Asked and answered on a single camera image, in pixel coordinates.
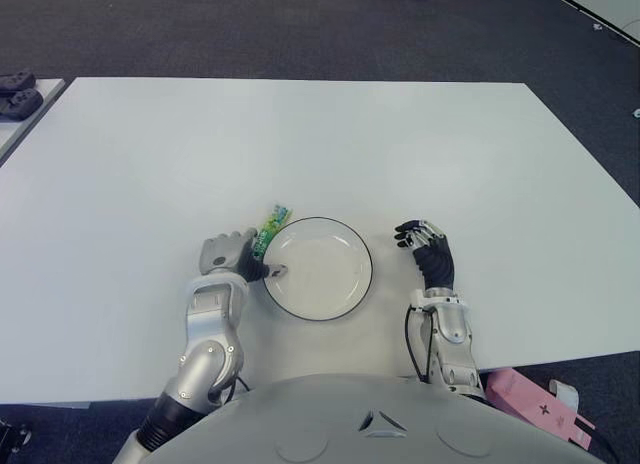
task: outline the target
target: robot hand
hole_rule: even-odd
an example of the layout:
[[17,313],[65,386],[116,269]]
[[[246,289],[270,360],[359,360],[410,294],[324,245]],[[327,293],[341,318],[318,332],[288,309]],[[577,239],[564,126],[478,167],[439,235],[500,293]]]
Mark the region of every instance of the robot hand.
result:
[[398,247],[413,250],[413,257],[424,277],[425,289],[453,289],[453,257],[447,236],[428,221],[407,221],[396,227]]
[[[428,221],[408,221],[396,227],[398,247],[413,250],[426,292],[415,290],[405,316],[405,339],[416,373],[423,382],[484,400],[471,354],[471,327],[466,304],[453,292],[453,257],[444,232]],[[420,337],[427,352],[426,372],[416,362],[408,335],[411,312],[423,315]]]
[[129,436],[115,463],[138,464],[218,409],[223,390],[230,388],[233,395],[244,363],[237,328],[249,294],[247,282],[277,278],[287,271],[285,266],[266,266],[253,257],[256,234],[249,229],[204,241],[202,276],[188,289],[187,345],[178,373],[167,382],[142,427]]
[[200,273],[206,276],[216,271],[234,272],[247,282],[284,275],[287,272],[285,266],[266,266],[253,257],[253,240],[257,234],[258,231],[249,228],[244,234],[220,234],[204,241],[200,253]]

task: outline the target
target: white plate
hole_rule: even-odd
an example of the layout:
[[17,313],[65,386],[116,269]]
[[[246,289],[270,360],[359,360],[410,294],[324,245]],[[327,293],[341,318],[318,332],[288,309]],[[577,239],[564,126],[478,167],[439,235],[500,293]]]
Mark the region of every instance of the white plate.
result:
[[265,279],[265,285],[280,307],[302,319],[345,315],[371,284],[371,255],[363,240],[350,227],[325,217],[284,227],[269,244],[264,262],[288,267],[281,278]]

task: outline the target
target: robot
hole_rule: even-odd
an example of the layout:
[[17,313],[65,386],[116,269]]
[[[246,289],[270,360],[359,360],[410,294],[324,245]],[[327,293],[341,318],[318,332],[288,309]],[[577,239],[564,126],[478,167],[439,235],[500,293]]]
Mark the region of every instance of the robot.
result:
[[[253,258],[255,229],[221,234],[204,242],[202,276],[190,284],[178,373],[114,464],[601,462],[491,407],[471,353],[466,306],[454,292],[446,235],[425,220],[396,232],[425,282],[424,291],[411,293],[405,316],[417,379],[313,375],[232,400],[243,365],[236,329],[247,283],[278,279],[287,269]],[[412,313],[423,319],[425,372],[410,346]]]

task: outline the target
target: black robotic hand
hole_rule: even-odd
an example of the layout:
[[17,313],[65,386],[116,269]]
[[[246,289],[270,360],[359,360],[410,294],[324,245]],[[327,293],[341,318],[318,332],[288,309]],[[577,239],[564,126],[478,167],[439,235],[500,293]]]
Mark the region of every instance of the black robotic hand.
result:
[[285,266],[267,266],[253,257],[253,240],[257,233],[250,228],[244,234],[220,234],[204,241],[200,253],[200,273],[204,276],[217,270],[230,271],[240,274],[247,282],[284,275],[287,272]]
[[447,236],[428,221],[407,221],[396,227],[398,247],[413,251],[413,257],[424,277],[425,289],[453,289],[453,257]]

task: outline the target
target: black cable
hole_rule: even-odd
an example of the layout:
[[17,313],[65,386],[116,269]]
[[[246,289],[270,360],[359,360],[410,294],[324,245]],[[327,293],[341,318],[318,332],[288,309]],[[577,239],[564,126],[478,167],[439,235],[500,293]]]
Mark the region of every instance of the black cable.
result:
[[233,395],[236,392],[236,381],[234,379],[233,384],[231,384],[231,389],[229,390],[229,395],[227,396],[227,399],[224,401],[225,404],[229,404],[229,402],[231,402],[231,399],[233,399]]
[[420,367],[418,367],[418,361],[416,361],[416,356],[414,356],[413,349],[411,349],[411,342],[409,342],[409,315],[411,314],[411,311],[415,311],[415,310],[416,308],[410,305],[407,308],[407,314],[404,316],[404,340],[407,343],[407,350],[409,351],[409,357],[411,358],[411,363],[413,364],[413,368],[416,370],[418,379],[420,379],[420,382],[427,382],[426,376],[423,376],[422,373],[420,372]]
[[244,387],[247,392],[251,392],[251,389],[249,388],[249,386],[247,386],[247,383],[244,382],[244,380],[240,376],[238,376],[237,379],[240,381],[240,384],[242,384],[242,387]]
[[431,370],[431,341],[433,341],[433,311],[428,312],[427,314],[429,315],[431,330],[429,332],[429,347],[427,347],[427,368],[425,373],[425,382],[429,381],[429,371]]

